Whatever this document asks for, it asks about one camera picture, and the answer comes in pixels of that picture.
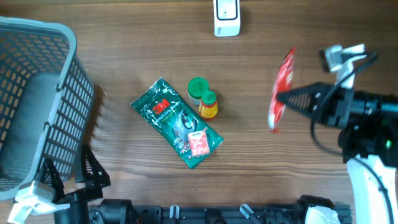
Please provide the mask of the pink tissue packet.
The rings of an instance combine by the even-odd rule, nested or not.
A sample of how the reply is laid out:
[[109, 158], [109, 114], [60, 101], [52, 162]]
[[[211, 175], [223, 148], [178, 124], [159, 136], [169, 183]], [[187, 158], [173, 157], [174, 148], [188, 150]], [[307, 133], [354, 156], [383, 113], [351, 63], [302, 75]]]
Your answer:
[[201, 157], [210, 153], [205, 131], [195, 131], [188, 134], [188, 141], [193, 157]]

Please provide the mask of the green lid white jar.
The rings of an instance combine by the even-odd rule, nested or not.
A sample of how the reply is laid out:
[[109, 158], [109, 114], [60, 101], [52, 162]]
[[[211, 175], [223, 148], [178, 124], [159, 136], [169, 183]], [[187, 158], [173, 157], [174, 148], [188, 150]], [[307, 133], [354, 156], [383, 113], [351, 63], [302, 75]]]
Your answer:
[[199, 105], [202, 94], [209, 90], [208, 81], [202, 77], [195, 77], [188, 83], [188, 96], [194, 105]]

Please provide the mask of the green cap sauce bottle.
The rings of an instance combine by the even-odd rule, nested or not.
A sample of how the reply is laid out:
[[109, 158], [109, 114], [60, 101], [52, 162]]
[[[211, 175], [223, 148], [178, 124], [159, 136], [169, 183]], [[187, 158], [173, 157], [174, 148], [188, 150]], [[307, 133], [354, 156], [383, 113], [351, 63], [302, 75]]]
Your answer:
[[216, 118], [218, 114], [218, 103], [215, 92], [207, 90], [202, 94], [198, 111], [204, 120], [211, 121]]

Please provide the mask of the red coffee stick sachet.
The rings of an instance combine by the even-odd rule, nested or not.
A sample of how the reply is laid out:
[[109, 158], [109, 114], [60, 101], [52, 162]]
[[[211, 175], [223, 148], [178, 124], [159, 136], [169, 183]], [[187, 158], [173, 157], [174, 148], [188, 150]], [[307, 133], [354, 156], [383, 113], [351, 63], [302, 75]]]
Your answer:
[[268, 112], [268, 124], [273, 133], [279, 131], [277, 125], [285, 110], [285, 105], [277, 99], [277, 94], [292, 89], [295, 51], [295, 47], [291, 48], [284, 61], [281, 63], [272, 89], [272, 98]]

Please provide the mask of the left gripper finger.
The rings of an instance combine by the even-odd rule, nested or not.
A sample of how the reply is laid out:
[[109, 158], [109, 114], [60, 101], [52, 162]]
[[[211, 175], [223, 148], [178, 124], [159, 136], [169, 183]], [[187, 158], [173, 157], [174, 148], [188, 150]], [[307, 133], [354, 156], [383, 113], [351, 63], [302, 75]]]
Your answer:
[[87, 144], [81, 145], [81, 151], [75, 166], [75, 182], [88, 188], [105, 188], [111, 185], [110, 176], [97, 161]]
[[64, 198], [64, 184], [51, 159], [46, 158], [43, 161], [35, 179], [45, 185], [51, 186], [55, 190], [55, 199]]

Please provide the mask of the green 3M gloves packet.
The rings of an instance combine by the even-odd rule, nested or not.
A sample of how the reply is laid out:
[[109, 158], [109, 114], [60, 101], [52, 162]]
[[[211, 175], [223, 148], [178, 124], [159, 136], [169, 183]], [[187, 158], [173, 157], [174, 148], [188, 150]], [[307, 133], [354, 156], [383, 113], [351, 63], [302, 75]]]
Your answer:
[[191, 169], [208, 156], [193, 155], [188, 139], [190, 133], [204, 131], [210, 152], [223, 143], [223, 138], [162, 77], [131, 102], [131, 106], [164, 137]]

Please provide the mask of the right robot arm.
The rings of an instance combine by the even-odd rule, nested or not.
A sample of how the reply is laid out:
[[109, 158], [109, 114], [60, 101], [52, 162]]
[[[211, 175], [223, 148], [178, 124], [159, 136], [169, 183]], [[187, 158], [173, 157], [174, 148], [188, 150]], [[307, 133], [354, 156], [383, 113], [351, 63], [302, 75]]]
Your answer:
[[397, 97], [314, 83], [276, 94], [315, 125], [340, 129], [338, 146], [353, 186], [357, 222], [397, 223]]

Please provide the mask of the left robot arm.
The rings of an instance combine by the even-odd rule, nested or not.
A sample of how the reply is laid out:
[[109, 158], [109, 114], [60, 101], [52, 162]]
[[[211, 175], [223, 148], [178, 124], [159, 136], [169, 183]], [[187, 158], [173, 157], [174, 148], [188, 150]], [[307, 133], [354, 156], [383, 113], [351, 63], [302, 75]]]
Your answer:
[[51, 159], [44, 160], [35, 180], [54, 189], [51, 202], [68, 206], [53, 213], [55, 223], [141, 222], [130, 200], [105, 199], [98, 207], [88, 206], [88, 202], [103, 198], [103, 189], [111, 185], [111, 179], [87, 144], [81, 146], [75, 174], [75, 182], [84, 183], [83, 188], [66, 194], [60, 174]]

